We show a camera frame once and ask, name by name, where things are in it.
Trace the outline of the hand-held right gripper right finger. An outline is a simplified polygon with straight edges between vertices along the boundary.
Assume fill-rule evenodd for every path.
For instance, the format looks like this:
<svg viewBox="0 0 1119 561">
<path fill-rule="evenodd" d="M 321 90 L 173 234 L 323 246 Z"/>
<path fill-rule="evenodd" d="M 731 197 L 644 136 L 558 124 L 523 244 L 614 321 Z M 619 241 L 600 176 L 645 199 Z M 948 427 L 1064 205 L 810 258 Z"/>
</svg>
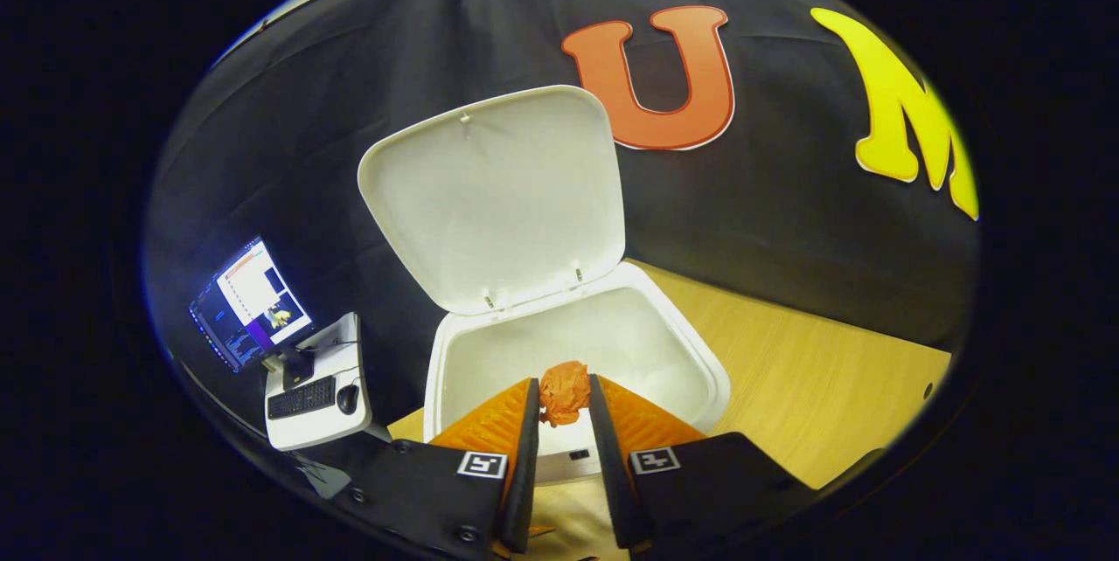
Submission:
<svg viewBox="0 0 1119 561">
<path fill-rule="evenodd" d="M 590 419 L 615 543 L 631 557 L 732 557 L 818 497 L 742 433 L 703 434 L 596 374 Z"/>
</svg>

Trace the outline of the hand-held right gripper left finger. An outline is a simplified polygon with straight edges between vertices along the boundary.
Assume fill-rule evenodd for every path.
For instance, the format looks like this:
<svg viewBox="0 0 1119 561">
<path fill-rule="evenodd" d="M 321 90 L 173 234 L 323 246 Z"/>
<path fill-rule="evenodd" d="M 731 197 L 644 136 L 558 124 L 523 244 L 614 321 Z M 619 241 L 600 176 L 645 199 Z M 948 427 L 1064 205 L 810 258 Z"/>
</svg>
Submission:
<svg viewBox="0 0 1119 561">
<path fill-rule="evenodd" d="M 429 442 L 395 440 L 357 462 L 333 501 L 407 560 L 504 560 L 529 540 L 542 406 L 521 378 Z"/>
</svg>

